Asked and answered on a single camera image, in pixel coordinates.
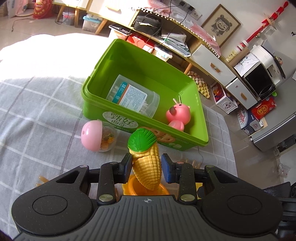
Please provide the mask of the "yellow toy pot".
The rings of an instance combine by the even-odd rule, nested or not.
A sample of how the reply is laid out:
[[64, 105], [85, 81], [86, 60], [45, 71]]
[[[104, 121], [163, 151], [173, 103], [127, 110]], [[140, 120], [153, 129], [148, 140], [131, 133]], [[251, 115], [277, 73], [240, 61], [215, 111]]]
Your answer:
[[196, 189], [197, 189], [197, 198], [203, 199], [204, 198], [204, 188], [203, 183], [196, 183]]

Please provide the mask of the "wooden TV cabinet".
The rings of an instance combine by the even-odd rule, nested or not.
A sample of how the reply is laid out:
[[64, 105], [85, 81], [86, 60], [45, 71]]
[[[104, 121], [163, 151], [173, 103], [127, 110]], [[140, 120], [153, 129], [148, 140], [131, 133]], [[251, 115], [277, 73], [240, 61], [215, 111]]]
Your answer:
[[[148, 37], [154, 41], [155, 47], [167, 48], [183, 57], [189, 63], [188, 70], [195, 66], [210, 75], [246, 109], [257, 104], [259, 100], [234, 69], [237, 62], [249, 53], [249, 40], [242, 40], [229, 56], [221, 54], [218, 58], [197, 36], [185, 28], [142, 9], [145, 1], [54, 1], [53, 3], [61, 7], [58, 20], [66, 8], [72, 8], [76, 16], [82, 10], [103, 18], [97, 32], [110, 21], [126, 27], [129, 35], [136, 32]], [[185, 8], [191, 10], [191, 16], [194, 17], [193, 7], [187, 4]]]

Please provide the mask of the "pink rubber toy creature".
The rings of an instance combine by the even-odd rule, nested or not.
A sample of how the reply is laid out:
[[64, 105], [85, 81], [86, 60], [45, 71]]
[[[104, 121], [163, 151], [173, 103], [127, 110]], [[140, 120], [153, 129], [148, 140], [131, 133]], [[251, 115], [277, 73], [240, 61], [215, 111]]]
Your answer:
[[181, 101], [177, 102], [175, 99], [173, 101], [175, 105], [166, 112], [166, 119], [170, 127], [183, 132], [185, 125], [191, 120], [190, 106], [182, 104]]

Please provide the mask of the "toy corn cob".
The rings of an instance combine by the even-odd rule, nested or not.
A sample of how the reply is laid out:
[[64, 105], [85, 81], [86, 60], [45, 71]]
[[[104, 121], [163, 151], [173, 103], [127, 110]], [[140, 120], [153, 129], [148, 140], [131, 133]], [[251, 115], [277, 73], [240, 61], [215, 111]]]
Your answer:
[[137, 180], [146, 189], [155, 190], [162, 177], [157, 137], [146, 128], [138, 128], [129, 137], [127, 146]]

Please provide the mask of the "red gift bag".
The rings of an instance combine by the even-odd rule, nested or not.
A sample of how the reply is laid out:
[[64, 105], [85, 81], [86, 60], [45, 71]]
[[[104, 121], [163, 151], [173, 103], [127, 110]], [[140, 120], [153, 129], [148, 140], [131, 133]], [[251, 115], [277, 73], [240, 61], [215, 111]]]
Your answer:
[[44, 19], [51, 17], [53, 15], [52, 8], [52, 0], [37, 0], [34, 4], [33, 18]]

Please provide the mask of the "egg tray with eggs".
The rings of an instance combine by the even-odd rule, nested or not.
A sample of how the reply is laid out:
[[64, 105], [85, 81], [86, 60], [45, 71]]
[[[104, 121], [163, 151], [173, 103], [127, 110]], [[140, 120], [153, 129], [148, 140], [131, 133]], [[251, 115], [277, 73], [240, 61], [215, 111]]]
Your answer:
[[189, 78], [191, 78], [192, 80], [194, 80], [195, 84], [197, 85], [198, 92], [201, 95], [203, 95], [204, 97], [206, 97], [206, 99], [209, 99], [210, 98], [210, 91], [209, 91], [209, 87], [208, 87], [207, 83], [204, 81], [204, 79], [194, 71], [189, 71], [187, 73], [187, 76]]

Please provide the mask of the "black microwave oven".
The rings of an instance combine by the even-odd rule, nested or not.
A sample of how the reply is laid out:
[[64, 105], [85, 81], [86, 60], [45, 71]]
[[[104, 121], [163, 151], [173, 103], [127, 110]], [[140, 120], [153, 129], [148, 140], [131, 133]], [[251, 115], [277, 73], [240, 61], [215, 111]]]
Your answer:
[[285, 79], [276, 56], [262, 45], [254, 45], [234, 68], [261, 100], [276, 91], [276, 87]]

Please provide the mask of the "framed cartoon picture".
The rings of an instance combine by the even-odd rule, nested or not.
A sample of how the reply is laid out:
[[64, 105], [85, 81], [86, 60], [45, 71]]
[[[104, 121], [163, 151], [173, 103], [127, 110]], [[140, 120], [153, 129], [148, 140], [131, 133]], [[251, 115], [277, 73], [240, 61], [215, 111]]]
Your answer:
[[219, 4], [201, 25], [210, 36], [215, 38], [219, 47], [222, 47], [240, 26], [240, 21], [222, 4]]

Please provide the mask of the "green plastic storage box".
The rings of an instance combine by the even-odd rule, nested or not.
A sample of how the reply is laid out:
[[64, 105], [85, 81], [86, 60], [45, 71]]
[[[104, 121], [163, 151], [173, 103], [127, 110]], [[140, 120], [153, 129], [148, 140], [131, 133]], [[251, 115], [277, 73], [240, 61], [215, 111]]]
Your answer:
[[206, 146], [206, 121], [195, 82], [152, 54], [114, 40], [86, 79], [83, 114], [133, 133], [153, 131], [162, 145]]

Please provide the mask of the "clear cotton swab jar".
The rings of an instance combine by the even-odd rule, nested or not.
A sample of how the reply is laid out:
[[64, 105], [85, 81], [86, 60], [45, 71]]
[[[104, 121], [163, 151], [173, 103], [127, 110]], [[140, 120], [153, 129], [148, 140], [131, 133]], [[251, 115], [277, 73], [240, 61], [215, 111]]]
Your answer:
[[156, 113], [160, 101], [157, 93], [123, 75], [117, 76], [106, 99], [149, 118]]

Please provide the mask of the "orange flower-shaped bowl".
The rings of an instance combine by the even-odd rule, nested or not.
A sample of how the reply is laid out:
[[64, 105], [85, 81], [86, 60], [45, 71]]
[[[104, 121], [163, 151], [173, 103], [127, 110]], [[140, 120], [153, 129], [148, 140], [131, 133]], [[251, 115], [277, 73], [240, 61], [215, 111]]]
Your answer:
[[160, 184], [155, 190], [148, 190], [140, 184], [134, 174], [131, 174], [126, 184], [122, 184], [123, 195], [160, 196], [169, 195], [168, 190]]

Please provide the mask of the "pink lace cloth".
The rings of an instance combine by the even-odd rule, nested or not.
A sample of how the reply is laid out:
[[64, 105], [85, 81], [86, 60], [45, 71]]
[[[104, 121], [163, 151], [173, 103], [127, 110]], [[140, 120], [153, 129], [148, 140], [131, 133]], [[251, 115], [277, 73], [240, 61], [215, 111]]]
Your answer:
[[192, 11], [186, 9], [187, 3], [180, 5], [181, 1], [145, 1], [142, 9], [164, 17], [167, 20], [175, 22], [177, 25], [185, 28], [188, 32], [197, 36], [218, 58], [221, 57], [221, 51], [218, 43], [204, 30], [197, 20], [191, 16]]

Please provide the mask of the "pink capsule ball toy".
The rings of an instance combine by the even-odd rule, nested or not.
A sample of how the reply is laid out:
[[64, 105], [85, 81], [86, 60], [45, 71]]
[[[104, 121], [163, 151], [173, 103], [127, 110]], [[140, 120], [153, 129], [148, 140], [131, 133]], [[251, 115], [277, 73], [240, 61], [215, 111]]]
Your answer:
[[116, 143], [117, 133], [115, 128], [101, 120], [87, 122], [81, 130], [82, 145], [93, 152], [107, 152]]

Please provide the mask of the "red box under cabinet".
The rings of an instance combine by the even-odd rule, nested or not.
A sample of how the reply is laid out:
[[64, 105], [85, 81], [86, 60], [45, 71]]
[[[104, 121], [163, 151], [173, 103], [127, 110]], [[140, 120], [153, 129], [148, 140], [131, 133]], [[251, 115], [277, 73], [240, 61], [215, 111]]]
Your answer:
[[138, 48], [143, 49], [144, 51], [147, 51], [149, 53], [153, 51], [155, 45], [153, 40], [149, 39], [146, 36], [143, 36], [140, 33], [130, 34], [126, 39], [126, 42], [129, 42], [130, 44], [133, 44]]

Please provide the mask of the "white toy storage crate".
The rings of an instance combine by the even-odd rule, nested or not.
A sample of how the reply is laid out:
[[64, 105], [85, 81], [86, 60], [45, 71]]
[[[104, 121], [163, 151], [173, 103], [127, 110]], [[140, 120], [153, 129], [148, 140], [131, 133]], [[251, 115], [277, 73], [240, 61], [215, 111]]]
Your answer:
[[215, 104], [226, 114], [238, 108], [236, 99], [218, 82], [211, 85]]

